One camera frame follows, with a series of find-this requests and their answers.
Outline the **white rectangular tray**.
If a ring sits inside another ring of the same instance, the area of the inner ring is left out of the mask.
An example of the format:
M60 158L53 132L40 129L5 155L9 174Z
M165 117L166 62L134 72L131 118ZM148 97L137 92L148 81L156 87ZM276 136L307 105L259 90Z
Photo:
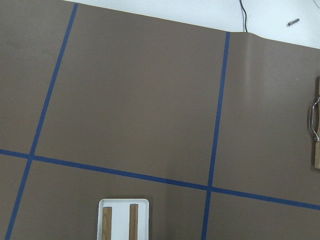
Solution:
M130 204L138 204L138 240L149 239L149 201L145 198L102 199L98 204L97 239L102 236L102 212L112 207L111 240L129 240Z

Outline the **wooden cutting board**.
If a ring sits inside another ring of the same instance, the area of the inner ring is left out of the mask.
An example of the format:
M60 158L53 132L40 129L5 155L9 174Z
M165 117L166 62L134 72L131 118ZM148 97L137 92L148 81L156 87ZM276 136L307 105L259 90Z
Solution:
M314 97L308 109L308 128L312 138L311 164L320 170L320 77L315 79Z

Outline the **small metal bolt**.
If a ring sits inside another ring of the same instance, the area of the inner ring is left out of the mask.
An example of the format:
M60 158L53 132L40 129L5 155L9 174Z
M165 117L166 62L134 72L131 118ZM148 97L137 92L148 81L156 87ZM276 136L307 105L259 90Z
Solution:
M292 21L290 21L290 22L288 22L288 23L287 23L287 26L288 26L288 27L290 27L290 26L292 26L292 25L294 25L294 24L298 23L299 21L300 21L300 19L299 19L299 18L297 18L297 19L295 19L295 20L292 20Z

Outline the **wooden towel rack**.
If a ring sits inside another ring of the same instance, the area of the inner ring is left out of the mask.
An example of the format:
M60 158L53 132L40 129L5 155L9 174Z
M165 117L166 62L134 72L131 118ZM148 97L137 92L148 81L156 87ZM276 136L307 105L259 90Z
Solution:
M130 204L129 206L129 240L138 239L138 216L139 216L139 205ZM102 225L101 225L101 239L111 240L112 239L112 207L104 207L102 209Z

